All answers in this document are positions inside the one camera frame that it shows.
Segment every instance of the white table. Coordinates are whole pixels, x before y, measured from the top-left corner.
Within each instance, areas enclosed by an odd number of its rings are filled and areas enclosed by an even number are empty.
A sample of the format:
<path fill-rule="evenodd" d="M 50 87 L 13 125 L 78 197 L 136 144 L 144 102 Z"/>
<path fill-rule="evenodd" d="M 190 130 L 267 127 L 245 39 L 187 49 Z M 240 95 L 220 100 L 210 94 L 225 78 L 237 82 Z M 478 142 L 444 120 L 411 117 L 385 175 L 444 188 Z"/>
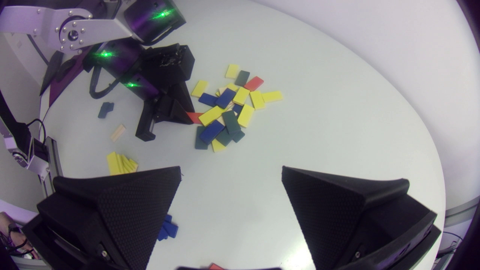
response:
<path fill-rule="evenodd" d="M 156 124 L 156 139 L 143 142 L 135 137 L 143 102 L 124 86 L 92 99 L 85 72 L 45 120 L 66 177 L 108 175 L 106 155 L 112 151 L 136 160 L 140 170 L 181 166 L 183 181 L 169 211 L 178 235 L 157 242 L 149 270 L 211 262 L 228 269 L 314 269 L 281 183 L 282 165 L 367 179 L 407 178 L 408 193 L 438 213 L 435 225 L 443 228 L 444 179 L 432 138 L 370 65 L 322 32 L 249 1 L 175 2 L 187 24 L 157 46 L 189 45 L 196 59 L 190 90 L 203 79 L 213 94 L 232 81 L 224 74 L 236 63 L 265 80 L 259 90 L 284 95 L 254 113 L 238 144 L 219 153 L 195 150 L 196 125 L 175 123 Z M 111 81 L 103 72 L 98 89 Z M 98 119 L 106 101 L 115 109 Z M 197 111 L 208 109 L 193 102 Z M 109 137 L 119 124 L 127 130 L 113 143 Z M 415 269 L 431 267 L 439 244 L 440 239 Z"/>

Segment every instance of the blue block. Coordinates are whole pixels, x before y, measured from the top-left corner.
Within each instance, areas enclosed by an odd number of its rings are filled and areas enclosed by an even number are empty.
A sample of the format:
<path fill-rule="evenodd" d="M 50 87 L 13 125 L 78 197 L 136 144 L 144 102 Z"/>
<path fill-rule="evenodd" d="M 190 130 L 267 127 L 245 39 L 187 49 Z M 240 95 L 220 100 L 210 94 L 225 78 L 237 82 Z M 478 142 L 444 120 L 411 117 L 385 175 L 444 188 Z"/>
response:
<path fill-rule="evenodd" d="M 243 109 L 242 105 L 235 104 L 233 105 L 232 111 L 236 112 L 237 114 L 240 114 L 241 109 Z"/>
<path fill-rule="evenodd" d="M 198 99 L 198 101 L 208 106 L 215 107 L 215 102 L 217 101 L 217 99 L 218 98 L 215 96 L 209 95 L 207 93 L 203 93 Z"/>
<path fill-rule="evenodd" d="M 164 222 L 162 228 L 165 228 L 165 231 L 167 231 L 171 238 L 175 238 L 175 236 L 177 236 L 177 231 L 179 229 L 177 225 L 173 225 L 169 222 Z"/>
<path fill-rule="evenodd" d="M 160 229 L 160 232 L 158 233 L 158 237 L 157 239 L 159 241 L 162 241 L 163 239 L 167 239 L 168 238 L 168 233 L 167 231 L 163 228 L 163 225 L 162 225 L 162 228 Z"/>
<path fill-rule="evenodd" d="M 225 89 L 223 94 L 218 97 L 215 104 L 218 105 L 220 108 L 225 109 L 228 106 L 228 104 L 232 101 L 232 99 L 235 97 L 236 94 L 237 92 L 227 88 Z"/>
<path fill-rule="evenodd" d="M 213 121 L 208 125 L 205 130 L 200 134 L 200 139 L 206 144 L 211 144 L 217 135 L 225 128 L 218 120 Z"/>

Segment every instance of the green laser light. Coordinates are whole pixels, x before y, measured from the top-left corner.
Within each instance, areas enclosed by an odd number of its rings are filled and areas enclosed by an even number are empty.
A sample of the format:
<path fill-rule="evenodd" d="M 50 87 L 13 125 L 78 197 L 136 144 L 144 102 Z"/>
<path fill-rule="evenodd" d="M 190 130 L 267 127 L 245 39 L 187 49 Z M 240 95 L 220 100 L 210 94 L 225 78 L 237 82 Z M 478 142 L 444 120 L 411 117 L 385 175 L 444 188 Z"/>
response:
<path fill-rule="evenodd" d="M 173 12 L 173 10 L 164 10 L 164 11 L 162 11 L 162 12 L 159 12 L 159 13 L 155 14 L 155 15 L 152 17 L 152 20 L 159 19 L 159 18 L 165 18 L 165 17 L 167 17 L 168 15 L 170 15 L 172 12 Z"/>

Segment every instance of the wooden block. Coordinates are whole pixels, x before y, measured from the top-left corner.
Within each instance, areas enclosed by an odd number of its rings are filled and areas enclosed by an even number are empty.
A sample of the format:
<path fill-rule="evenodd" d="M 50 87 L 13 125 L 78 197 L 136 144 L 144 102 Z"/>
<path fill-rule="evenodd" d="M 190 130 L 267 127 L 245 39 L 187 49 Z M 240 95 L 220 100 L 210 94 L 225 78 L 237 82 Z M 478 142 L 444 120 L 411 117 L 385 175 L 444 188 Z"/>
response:
<path fill-rule="evenodd" d="M 283 99 L 282 93 L 280 93 L 280 91 L 262 93 L 262 97 L 264 98 L 265 103 Z"/>
<path fill-rule="evenodd" d="M 255 109 L 252 106 L 248 104 L 243 105 L 243 109 L 238 117 L 239 125 L 242 127 L 248 127 L 254 111 Z"/>
<path fill-rule="evenodd" d="M 107 163 L 108 163 L 108 170 L 110 171 L 110 175 L 121 174 L 120 167 L 117 161 L 117 153 L 111 152 L 110 154 L 108 154 Z"/>
<path fill-rule="evenodd" d="M 192 96 L 197 98 L 201 97 L 202 94 L 205 92 L 205 89 L 207 88 L 207 86 L 208 86 L 207 81 L 203 81 L 203 80 L 198 81 L 197 85 L 192 91 Z"/>
<path fill-rule="evenodd" d="M 222 93 L 222 95 L 219 98 L 217 98 L 217 100 L 215 101 L 215 104 L 220 108 L 225 109 L 229 105 L 229 103 L 232 101 L 233 97 L 236 96 L 236 94 L 237 93 L 235 93 L 235 91 L 227 88 Z"/>
<path fill-rule="evenodd" d="M 110 139 L 113 141 L 113 142 L 116 142 L 120 136 L 123 134 L 123 132 L 125 131 L 125 127 L 120 124 L 117 129 L 113 132 L 112 136 L 110 136 Z"/>
<path fill-rule="evenodd" d="M 239 105 L 245 104 L 245 100 L 247 99 L 249 94 L 250 90 L 240 87 L 240 89 L 237 91 L 237 94 L 233 98 L 233 103 Z"/>
<path fill-rule="evenodd" d="M 205 130 L 204 126 L 197 126 L 197 136 L 195 139 L 195 149 L 198 150 L 207 150 L 208 149 L 208 144 L 206 144 L 204 141 L 200 139 L 200 134 Z"/>
<path fill-rule="evenodd" d="M 245 70 L 240 70 L 240 73 L 237 76 L 237 79 L 235 80 L 235 85 L 244 86 L 247 83 L 249 76 L 250 76 L 250 72 Z"/>
<path fill-rule="evenodd" d="M 121 162 L 122 162 L 122 165 L 123 165 L 123 168 L 124 169 L 127 169 L 128 172 L 134 172 L 135 169 L 133 168 L 133 166 L 130 164 L 130 162 L 128 161 L 127 157 L 125 155 L 120 155 L 121 157 Z"/>
<path fill-rule="evenodd" d="M 253 77 L 252 80 L 248 81 L 244 88 L 250 90 L 250 91 L 255 91 L 257 90 L 258 87 L 260 87 L 262 84 L 264 83 L 264 81 L 262 79 L 260 79 L 259 77 L 255 76 Z"/>
<path fill-rule="evenodd" d="M 206 144 L 210 144 L 224 128 L 224 125 L 222 125 L 218 120 L 215 120 L 200 134 L 200 139 Z"/>
<path fill-rule="evenodd" d="M 192 122 L 194 124 L 201 124 L 202 123 L 198 119 L 198 117 L 203 114 L 202 112 L 187 112 L 187 114 L 188 114 L 188 117 L 190 117 L 190 119 L 192 120 Z"/>
<path fill-rule="evenodd" d="M 250 92 L 250 99 L 255 110 L 265 109 L 265 101 L 260 91 Z"/>
<path fill-rule="evenodd" d="M 238 70 L 239 70 L 238 65 L 235 65 L 235 64 L 228 65 L 227 73 L 225 74 L 225 78 L 235 79 L 235 77 L 237 77 Z"/>
<path fill-rule="evenodd" d="M 235 136 L 233 136 L 233 141 L 235 143 L 239 142 L 243 137 L 245 137 L 245 133 L 243 131 L 238 131 L 235 133 Z"/>
<path fill-rule="evenodd" d="M 222 118 L 225 121 L 225 127 L 229 134 L 235 134 L 240 131 L 240 125 L 233 110 L 222 113 Z"/>
<path fill-rule="evenodd" d="M 217 97 L 209 95 L 207 93 L 203 93 L 200 98 L 198 99 L 198 102 L 206 104 L 208 106 L 215 107 L 215 102 L 218 100 Z"/>
<path fill-rule="evenodd" d="M 133 161 L 132 159 L 129 159 L 128 160 L 130 162 L 130 164 L 133 166 L 133 168 L 135 169 L 135 171 L 138 170 L 138 163 L 136 163 L 135 161 Z"/>
<path fill-rule="evenodd" d="M 222 150 L 226 149 L 227 147 L 225 145 L 221 144 L 219 141 L 213 140 L 212 141 L 212 148 L 213 148 L 213 151 L 215 153 L 217 153 L 219 151 L 222 151 Z"/>
<path fill-rule="evenodd" d="M 222 115 L 222 113 L 222 108 L 220 108 L 219 106 L 215 106 L 206 111 L 204 114 L 200 115 L 198 119 L 204 126 L 208 126 L 211 122 L 218 119 Z"/>
<path fill-rule="evenodd" d="M 117 154 L 117 163 L 119 165 L 119 169 L 120 169 L 120 174 L 124 174 L 125 173 L 125 170 L 123 168 L 123 164 L 121 162 L 121 157 L 119 154 Z"/>
<path fill-rule="evenodd" d="M 222 130 L 220 134 L 215 138 L 219 143 L 223 144 L 224 146 L 227 146 L 233 139 L 235 134 L 229 134 L 227 129 Z"/>
<path fill-rule="evenodd" d="M 237 92 L 238 89 L 239 89 L 239 87 L 236 86 L 236 85 L 234 85 L 233 83 L 227 84 L 227 86 L 225 86 L 225 88 L 231 89 L 231 90 L 233 90 L 233 91 L 235 91 L 235 92 Z"/>

